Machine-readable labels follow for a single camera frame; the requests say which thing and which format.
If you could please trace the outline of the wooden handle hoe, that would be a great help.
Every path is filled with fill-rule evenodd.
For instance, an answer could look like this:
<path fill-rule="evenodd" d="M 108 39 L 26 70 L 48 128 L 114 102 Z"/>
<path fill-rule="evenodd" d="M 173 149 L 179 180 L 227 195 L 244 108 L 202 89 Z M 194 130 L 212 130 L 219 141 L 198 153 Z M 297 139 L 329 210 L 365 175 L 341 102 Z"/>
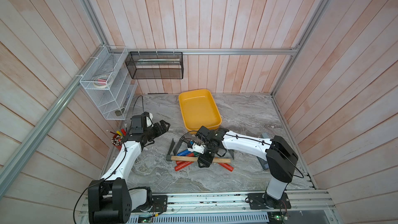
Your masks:
<path fill-rule="evenodd" d="M 166 161 L 188 161 L 197 162 L 198 157 L 172 156 L 166 155 Z M 231 159 L 214 158 L 213 163 L 231 163 Z"/>

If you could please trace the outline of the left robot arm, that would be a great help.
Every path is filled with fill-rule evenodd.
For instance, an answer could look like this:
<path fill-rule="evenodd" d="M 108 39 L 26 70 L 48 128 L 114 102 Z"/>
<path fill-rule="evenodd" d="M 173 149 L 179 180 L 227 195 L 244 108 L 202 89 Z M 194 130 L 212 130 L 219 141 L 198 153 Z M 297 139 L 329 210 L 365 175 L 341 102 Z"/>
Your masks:
<path fill-rule="evenodd" d="M 119 139 L 121 150 L 108 171 L 90 183 L 88 216 L 91 224 L 125 224 L 133 211 L 155 214 L 152 191 L 148 186 L 130 189 L 126 180 L 134 162 L 146 146 L 170 128 L 164 120 L 153 122 L 144 112 L 131 118 L 130 128 Z"/>

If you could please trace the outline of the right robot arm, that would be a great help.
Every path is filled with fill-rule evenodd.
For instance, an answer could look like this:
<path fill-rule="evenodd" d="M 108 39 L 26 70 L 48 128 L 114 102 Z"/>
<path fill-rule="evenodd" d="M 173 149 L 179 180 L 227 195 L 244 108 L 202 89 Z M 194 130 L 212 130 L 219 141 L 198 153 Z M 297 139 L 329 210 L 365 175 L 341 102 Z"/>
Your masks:
<path fill-rule="evenodd" d="M 235 133 L 225 128 L 210 130 L 204 126 L 196 132 L 196 138 L 201 142 L 188 142 L 188 150 L 198 152 L 200 168 L 208 168 L 215 162 L 215 156 L 223 157 L 219 150 L 237 150 L 261 158 L 266 161 L 271 179 L 262 200 L 253 200 L 261 207 L 269 209 L 287 208 L 287 194 L 285 190 L 292 182 L 294 172 L 297 171 L 298 156 L 291 146 L 280 136 L 272 139 L 254 138 Z"/>

